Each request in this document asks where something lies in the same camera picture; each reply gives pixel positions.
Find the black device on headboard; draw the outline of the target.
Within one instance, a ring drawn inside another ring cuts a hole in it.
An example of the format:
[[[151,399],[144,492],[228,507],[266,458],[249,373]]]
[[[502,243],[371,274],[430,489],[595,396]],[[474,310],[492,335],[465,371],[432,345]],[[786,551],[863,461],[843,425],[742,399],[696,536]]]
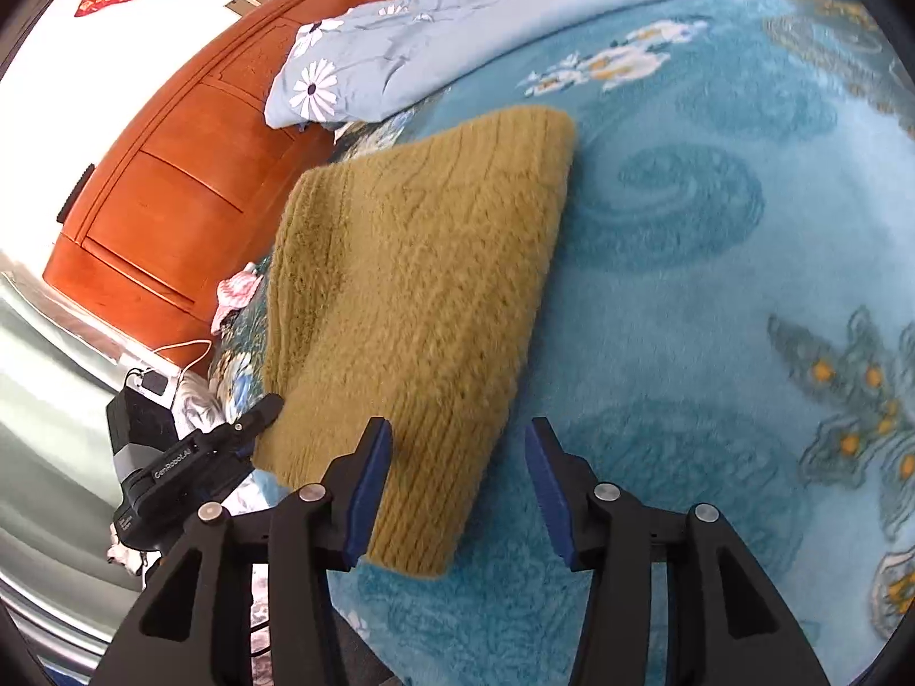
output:
[[[76,201],[79,200],[79,197],[82,194],[83,188],[85,188],[85,186],[87,186],[87,183],[89,183],[90,178],[92,178],[92,175],[94,174],[94,169],[96,169],[96,166],[94,166],[94,164],[90,163],[89,166],[87,166],[85,168],[85,170],[82,172],[78,181],[76,181],[76,183],[74,183],[73,189],[71,190],[70,194],[68,194],[67,200],[65,200],[63,202],[61,211],[57,212],[56,221],[57,221],[57,223],[59,223],[59,225],[63,225],[63,223],[65,223],[65,221],[67,221],[67,218],[70,215],[70,212],[73,209],[73,206],[76,205]]]

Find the orange wooden headboard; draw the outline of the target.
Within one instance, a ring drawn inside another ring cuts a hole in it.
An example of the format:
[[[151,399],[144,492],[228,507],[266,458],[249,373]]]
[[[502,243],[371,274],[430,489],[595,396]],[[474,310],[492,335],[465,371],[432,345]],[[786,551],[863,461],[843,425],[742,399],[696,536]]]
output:
[[[320,126],[273,130],[264,105],[306,23],[381,0],[268,0],[189,59],[113,142],[62,225],[45,282],[168,360],[206,338],[217,284],[265,256]]]

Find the olive green knitted sweater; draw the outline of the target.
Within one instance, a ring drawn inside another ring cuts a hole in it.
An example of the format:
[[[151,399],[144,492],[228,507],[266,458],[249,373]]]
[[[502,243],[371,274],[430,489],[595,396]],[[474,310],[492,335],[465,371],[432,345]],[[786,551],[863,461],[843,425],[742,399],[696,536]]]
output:
[[[439,577],[455,557],[529,352],[576,139],[568,113],[515,105],[309,170],[288,197],[261,370],[284,406],[254,463],[299,488],[388,420],[379,567]]]

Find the teal floral bed blanket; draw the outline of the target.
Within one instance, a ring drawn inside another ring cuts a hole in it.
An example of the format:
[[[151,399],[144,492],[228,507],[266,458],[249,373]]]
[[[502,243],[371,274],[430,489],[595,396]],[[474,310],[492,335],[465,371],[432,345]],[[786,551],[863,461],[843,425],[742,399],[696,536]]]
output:
[[[662,0],[521,46],[350,137],[504,105],[579,127],[529,369],[447,576],[362,565],[336,607],[408,684],[562,684],[588,577],[552,551],[523,434],[642,502],[717,505],[826,675],[913,599],[913,85],[856,0]]]

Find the light blue floral duvet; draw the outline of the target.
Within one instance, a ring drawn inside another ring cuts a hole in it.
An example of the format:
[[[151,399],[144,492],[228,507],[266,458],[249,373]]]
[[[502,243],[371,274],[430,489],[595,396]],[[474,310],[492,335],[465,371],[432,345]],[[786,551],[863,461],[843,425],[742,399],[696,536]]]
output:
[[[386,0],[301,26],[266,97],[272,129],[379,122],[543,35],[654,0]]]

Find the pink striped cloth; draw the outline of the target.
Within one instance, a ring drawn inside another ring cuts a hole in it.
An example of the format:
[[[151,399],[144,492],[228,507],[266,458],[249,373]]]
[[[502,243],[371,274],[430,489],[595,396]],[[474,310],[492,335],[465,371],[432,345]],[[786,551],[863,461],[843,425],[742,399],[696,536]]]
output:
[[[264,276],[259,273],[254,262],[248,262],[244,268],[237,271],[228,279],[220,280],[217,284],[217,305],[211,322],[211,333],[220,333],[220,328],[225,319],[239,310],[244,310],[251,299],[261,288]]]

